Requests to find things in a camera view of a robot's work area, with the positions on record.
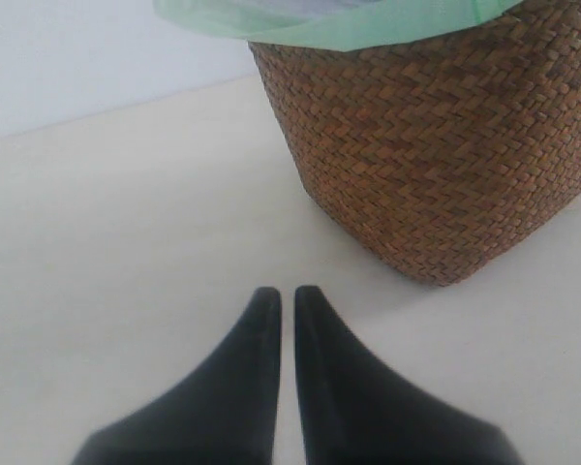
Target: white floor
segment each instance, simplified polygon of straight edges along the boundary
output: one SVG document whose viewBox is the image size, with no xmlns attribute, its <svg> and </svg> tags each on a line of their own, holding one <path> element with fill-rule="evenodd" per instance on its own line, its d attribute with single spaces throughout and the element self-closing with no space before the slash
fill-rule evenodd
<svg viewBox="0 0 581 465">
<path fill-rule="evenodd" d="M 256 78 L 0 140 L 0 465 L 69 463 L 188 374 L 259 285 L 286 305 L 276 463 L 303 463 L 300 284 L 530 465 L 581 465 L 581 198 L 463 284 L 424 288 L 310 202 Z"/>
</svg>

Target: brown basket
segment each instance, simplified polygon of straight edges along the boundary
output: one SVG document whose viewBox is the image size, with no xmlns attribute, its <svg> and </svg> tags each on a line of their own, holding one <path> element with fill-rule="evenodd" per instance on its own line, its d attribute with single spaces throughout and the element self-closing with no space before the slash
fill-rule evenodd
<svg viewBox="0 0 581 465">
<path fill-rule="evenodd" d="M 581 0 L 410 45 L 251 49 L 306 191 L 411 277 L 460 281 L 581 192 Z"/>
</svg>

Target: white wall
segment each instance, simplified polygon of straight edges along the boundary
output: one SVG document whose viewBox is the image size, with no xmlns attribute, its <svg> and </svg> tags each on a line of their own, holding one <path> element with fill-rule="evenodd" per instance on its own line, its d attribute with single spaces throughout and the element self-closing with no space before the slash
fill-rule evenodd
<svg viewBox="0 0 581 465">
<path fill-rule="evenodd" d="M 245 44 L 166 23 L 152 0 L 0 0 L 0 137 L 254 70 Z"/>
</svg>

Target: basket weave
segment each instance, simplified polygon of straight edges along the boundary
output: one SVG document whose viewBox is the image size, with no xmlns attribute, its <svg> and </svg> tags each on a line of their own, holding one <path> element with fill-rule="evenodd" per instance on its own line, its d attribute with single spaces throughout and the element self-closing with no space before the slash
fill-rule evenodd
<svg viewBox="0 0 581 465">
<path fill-rule="evenodd" d="M 460 281 L 581 192 L 581 0 L 410 45 L 250 47 L 308 194 L 411 277 Z"/>
</svg>

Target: trash bag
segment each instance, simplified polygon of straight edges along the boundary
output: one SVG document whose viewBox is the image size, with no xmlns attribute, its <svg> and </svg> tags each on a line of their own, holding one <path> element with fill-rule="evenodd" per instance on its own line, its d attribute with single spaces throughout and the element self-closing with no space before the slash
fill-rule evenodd
<svg viewBox="0 0 581 465">
<path fill-rule="evenodd" d="M 403 44 L 490 21 L 523 0 L 153 0 L 196 32 L 351 51 Z"/>
</svg>

